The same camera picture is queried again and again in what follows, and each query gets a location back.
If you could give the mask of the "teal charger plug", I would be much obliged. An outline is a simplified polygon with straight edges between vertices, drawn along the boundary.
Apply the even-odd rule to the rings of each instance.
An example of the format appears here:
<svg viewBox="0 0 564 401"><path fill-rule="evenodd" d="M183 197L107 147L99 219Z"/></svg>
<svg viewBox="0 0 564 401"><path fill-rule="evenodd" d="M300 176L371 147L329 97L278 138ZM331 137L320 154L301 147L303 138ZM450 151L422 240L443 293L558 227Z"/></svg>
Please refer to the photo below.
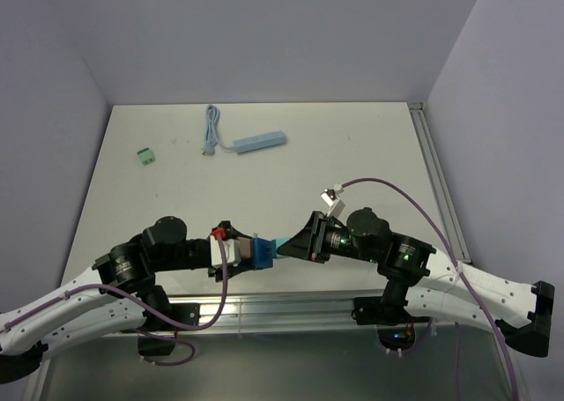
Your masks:
<svg viewBox="0 0 564 401"><path fill-rule="evenodd" d="M277 238L271 240L271 255L274 259L286 258L286 255L280 254L278 251L279 248L282 247L287 242L289 242L289 238Z"/></svg>

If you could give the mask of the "blue cube socket adapter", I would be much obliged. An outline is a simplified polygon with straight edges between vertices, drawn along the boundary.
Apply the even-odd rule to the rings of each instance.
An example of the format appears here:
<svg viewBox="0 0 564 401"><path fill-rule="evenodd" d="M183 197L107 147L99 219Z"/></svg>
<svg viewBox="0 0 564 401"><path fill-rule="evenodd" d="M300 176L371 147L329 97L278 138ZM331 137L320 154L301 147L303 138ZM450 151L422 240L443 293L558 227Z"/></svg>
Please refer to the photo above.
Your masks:
<svg viewBox="0 0 564 401"><path fill-rule="evenodd" d="M272 240L255 237L252 239L252 268L254 270L266 270L273 267L275 257L275 245Z"/></svg>

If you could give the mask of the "pink charger plug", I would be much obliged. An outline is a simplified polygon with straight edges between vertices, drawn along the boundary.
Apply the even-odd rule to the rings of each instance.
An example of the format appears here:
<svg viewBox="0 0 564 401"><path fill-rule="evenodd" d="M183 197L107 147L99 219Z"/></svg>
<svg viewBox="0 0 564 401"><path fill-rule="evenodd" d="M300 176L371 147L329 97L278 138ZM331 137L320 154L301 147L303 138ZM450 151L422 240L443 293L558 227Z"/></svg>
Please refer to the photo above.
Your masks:
<svg viewBox="0 0 564 401"><path fill-rule="evenodd" d="M254 240L252 238L237 238L236 246L240 262L250 261L254 256Z"/></svg>

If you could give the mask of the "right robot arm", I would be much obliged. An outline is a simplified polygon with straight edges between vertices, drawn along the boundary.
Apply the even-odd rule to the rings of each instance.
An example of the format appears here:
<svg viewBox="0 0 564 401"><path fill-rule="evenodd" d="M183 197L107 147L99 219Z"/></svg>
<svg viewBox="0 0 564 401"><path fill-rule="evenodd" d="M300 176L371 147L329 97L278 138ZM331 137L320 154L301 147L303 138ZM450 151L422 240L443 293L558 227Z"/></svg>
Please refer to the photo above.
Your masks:
<svg viewBox="0 0 564 401"><path fill-rule="evenodd" d="M319 264L341 256L375 265L387 283L380 295L354 299L352 319L358 325L396 326L433 317L498 330L507 346L532 357L548 354L553 285L517 283L453 264L432 245L391 231L369 208L351 213L344 224L313 212L277 252Z"/></svg>

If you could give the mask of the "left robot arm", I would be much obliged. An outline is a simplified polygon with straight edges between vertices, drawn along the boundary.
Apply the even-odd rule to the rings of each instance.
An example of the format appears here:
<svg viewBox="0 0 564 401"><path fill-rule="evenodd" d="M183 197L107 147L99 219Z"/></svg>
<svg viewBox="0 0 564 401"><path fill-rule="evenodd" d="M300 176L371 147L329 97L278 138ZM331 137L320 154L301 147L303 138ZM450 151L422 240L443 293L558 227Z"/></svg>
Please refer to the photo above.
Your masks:
<svg viewBox="0 0 564 401"><path fill-rule="evenodd" d="M226 305L228 281L256 267L254 237L220 222L205 238L190 239L174 216L113 247L67 284L1 315L1 382L16 382L62 350L112 333L160 338L167 329L212 327ZM205 270L221 283L219 307L206 323L183 321L157 285L165 271Z"/></svg>

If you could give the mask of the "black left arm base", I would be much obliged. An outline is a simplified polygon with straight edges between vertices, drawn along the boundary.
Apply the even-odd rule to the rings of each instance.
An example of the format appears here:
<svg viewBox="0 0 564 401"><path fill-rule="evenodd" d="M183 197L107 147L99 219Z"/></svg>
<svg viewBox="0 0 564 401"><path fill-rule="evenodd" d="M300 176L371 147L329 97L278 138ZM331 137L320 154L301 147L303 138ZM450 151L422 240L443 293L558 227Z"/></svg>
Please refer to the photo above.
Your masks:
<svg viewBox="0 0 564 401"><path fill-rule="evenodd" d="M199 325L200 305L193 302L173 304L170 314L177 322ZM180 331L170 323L149 317L140 329L123 330L122 333L137 336L137 353L141 361L153 366L175 367L188 363L196 355L196 348L179 336ZM180 346L188 349L188 355L181 360L171 360L170 355Z"/></svg>

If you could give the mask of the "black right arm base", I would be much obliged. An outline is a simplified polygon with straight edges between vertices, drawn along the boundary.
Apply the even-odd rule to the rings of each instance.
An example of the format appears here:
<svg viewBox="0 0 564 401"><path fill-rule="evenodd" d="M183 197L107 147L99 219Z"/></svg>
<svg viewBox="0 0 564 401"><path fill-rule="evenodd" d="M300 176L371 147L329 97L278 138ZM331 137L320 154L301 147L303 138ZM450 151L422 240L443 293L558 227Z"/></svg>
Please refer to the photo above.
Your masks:
<svg viewBox="0 0 564 401"><path fill-rule="evenodd" d="M404 308L386 305L382 296L355 297L351 318L358 326L374 326L381 350L402 358L418 349L434 331L431 317L414 317Z"/></svg>

